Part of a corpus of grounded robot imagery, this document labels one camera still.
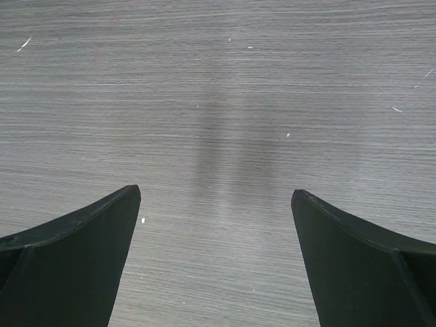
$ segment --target black plastic tip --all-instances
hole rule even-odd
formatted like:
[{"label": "black plastic tip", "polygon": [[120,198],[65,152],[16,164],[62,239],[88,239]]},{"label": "black plastic tip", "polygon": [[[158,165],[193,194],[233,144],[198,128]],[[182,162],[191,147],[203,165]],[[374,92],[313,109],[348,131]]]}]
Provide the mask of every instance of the black plastic tip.
[{"label": "black plastic tip", "polygon": [[0,238],[0,326],[106,327],[140,201],[139,187],[128,185]]},{"label": "black plastic tip", "polygon": [[321,327],[436,326],[436,245],[304,190],[292,212]]}]

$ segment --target debris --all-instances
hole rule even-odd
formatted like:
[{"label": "debris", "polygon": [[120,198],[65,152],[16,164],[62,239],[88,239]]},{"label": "debris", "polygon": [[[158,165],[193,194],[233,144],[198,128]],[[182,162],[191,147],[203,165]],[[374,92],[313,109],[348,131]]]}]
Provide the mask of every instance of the debris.
[{"label": "debris", "polygon": [[432,73],[433,70],[434,70],[434,69],[432,69],[431,71],[429,71],[429,72],[427,73],[427,75],[424,76],[424,77],[422,78],[422,80],[420,80],[419,83],[418,83],[417,85],[415,85],[415,89],[418,87],[419,84],[421,84],[421,82],[422,82],[423,80],[425,80],[425,78],[426,78],[428,75],[430,75],[430,74]]},{"label": "debris", "polygon": [[30,40],[32,39],[32,37],[30,37],[22,46],[21,46],[21,48],[19,48],[16,52],[20,52],[29,42],[30,42]]}]

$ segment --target wooden floor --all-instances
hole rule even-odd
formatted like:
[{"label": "wooden floor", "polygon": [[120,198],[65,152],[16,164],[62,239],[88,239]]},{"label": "wooden floor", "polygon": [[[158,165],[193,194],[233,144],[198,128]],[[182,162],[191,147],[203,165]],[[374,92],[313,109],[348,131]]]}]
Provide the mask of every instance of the wooden floor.
[{"label": "wooden floor", "polygon": [[436,242],[432,1],[3,0],[0,23],[1,236],[141,188],[111,327],[319,326],[297,188]]}]

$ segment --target scratch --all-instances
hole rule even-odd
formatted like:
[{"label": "scratch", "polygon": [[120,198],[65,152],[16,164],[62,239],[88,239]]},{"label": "scratch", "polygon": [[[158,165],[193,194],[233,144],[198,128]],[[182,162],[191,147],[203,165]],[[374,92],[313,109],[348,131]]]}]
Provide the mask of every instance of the scratch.
[{"label": "scratch", "polygon": [[378,181],[378,182],[388,182],[387,179],[380,179],[380,178],[367,178],[367,177],[353,177],[354,179],[363,179],[365,181]]},{"label": "scratch", "polygon": [[22,46],[21,46],[21,48],[19,48],[16,52],[20,52],[29,42],[30,42],[30,40],[32,39],[32,37],[30,37]]},{"label": "scratch", "polygon": [[429,72],[427,73],[427,75],[424,76],[424,77],[422,78],[422,80],[420,80],[419,83],[418,83],[417,85],[415,85],[415,89],[418,87],[419,84],[421,84],[421,82],[422,82],[423,80],[425,80],[425,78],[426,78],[428,75],[430,75],[430,74],[433,72],[433,70],[435,70],[435,69],[433,68],[431,71],[429,71]]}]

